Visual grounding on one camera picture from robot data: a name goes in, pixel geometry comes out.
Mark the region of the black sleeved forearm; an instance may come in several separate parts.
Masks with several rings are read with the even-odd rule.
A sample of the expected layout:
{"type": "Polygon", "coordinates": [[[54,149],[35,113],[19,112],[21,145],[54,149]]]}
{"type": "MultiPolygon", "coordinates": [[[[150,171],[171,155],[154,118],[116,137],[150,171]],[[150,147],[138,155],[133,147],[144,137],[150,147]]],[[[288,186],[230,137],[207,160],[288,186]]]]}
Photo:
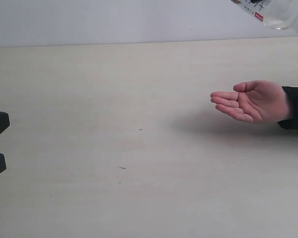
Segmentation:
{"type": "Polygon", "coordinates": [[[286,130],[298,129],[298,87],[283,86],[283,90],[290,103],[292,117],[279,121],[278,125],[286,130]]]}

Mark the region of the person's open hand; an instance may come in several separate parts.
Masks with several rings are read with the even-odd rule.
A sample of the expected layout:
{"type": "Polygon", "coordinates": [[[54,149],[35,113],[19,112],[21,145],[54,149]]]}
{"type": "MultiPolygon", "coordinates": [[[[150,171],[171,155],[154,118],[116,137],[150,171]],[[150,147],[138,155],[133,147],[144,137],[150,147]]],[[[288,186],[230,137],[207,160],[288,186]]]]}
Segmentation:
{"type": "Polygon", "coordinates": [[[232,92],[213,92],[210,98],[218,111],[246,123],[277,123],[292,118],[282,86],[269,81],[242,82],[232,92]]]}

